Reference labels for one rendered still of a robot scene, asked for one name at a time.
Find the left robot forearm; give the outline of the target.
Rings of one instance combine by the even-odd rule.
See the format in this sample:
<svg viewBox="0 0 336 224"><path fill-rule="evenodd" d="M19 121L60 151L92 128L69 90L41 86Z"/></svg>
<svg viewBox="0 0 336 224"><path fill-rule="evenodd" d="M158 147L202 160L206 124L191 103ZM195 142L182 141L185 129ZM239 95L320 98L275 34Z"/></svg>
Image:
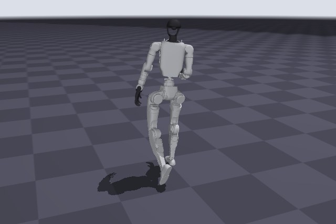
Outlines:
<svg viewBox="0 0 336 224"><path fill-rule="evenodd" d="M145 66L146 66L146 63L143 64L141 75L140 75L139 80L138 80L138 85L136 86L136 88L138 86L140 86L141 90L144 88L147 76L149 75L146 71L144 71L145 70Z"/></svg>

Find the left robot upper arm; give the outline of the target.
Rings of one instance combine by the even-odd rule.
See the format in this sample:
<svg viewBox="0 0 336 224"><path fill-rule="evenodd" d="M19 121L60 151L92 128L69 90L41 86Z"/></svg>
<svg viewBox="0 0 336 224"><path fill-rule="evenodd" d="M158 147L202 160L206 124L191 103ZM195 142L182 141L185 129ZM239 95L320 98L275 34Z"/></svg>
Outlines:
<svg viewBox="0 0 336 224"><path fill-rule="evenodd" d="M159 51L161 48L161 43L162 42L153 42L150 46L147 58L146 58L146 66L145 66L145 71L152 71L153 68L153 61L156 56L156 51Z"/></svg>

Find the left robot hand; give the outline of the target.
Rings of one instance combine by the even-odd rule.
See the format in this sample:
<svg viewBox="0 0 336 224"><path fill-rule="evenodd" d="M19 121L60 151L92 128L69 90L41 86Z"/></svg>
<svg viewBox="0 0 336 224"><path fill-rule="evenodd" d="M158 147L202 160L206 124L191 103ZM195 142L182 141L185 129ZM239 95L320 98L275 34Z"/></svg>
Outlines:
<svg viewBox="0 0 336 224"><path fill-rule="evenodd" d="M135 94L135 104L136 104L137 106L140 106L140 104L141 104L141 102L139 101L139 97L142 98L142 97L140 96L140 92L142 92L142 90L141 90L141 87L138 86L137 89L136 89L136 94ZM139 104L139 103L140 103L140 104Z"/></svg>

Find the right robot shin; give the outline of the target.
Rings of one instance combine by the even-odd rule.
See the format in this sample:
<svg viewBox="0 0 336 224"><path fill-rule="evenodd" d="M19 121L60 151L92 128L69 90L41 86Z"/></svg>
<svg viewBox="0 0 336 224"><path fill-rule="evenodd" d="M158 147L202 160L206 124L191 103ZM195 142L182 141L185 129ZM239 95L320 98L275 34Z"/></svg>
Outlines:
<svg viewBox="0 0 336 224"><path fill-rule="evenodd" d="M177 124L177 133L176 134L169 133L169 147L170 147L169 159L170 160L171 158L174 159L174 154L175 154L175 149L177 147L178 139L179 139L179 125Z"/></svg>

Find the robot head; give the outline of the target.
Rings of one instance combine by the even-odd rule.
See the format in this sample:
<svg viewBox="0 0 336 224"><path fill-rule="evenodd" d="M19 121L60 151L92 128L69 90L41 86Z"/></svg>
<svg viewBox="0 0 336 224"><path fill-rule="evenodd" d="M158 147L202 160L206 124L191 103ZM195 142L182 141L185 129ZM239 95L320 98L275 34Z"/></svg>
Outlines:
<svg viewBox="0 0 336 224"><path fill-rule="evenodd" d="M173 30L177 29L177 33L175 35L170 35L169 28L172 28ZM167 33L170 38L167 41L179 43L179 41L177 40L177 34L179 33L180 28L181 28L181 22L178 19L170 19L167 23Z"/></svg>

